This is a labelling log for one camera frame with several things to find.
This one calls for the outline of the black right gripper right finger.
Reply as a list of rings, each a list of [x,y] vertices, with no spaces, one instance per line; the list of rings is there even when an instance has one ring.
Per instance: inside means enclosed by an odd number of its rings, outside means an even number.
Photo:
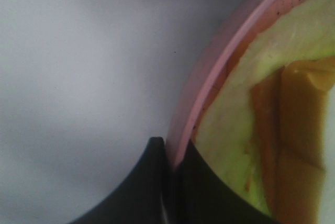
[[[277,223],[222,182],[191,142],[174,175],[176,223]]]

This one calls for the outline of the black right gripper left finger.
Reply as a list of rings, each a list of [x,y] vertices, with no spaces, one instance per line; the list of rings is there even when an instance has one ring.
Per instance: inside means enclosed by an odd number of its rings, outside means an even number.
[[[72,223],[164,223],[164,140],[151,137],[131,172],[102,202]]]

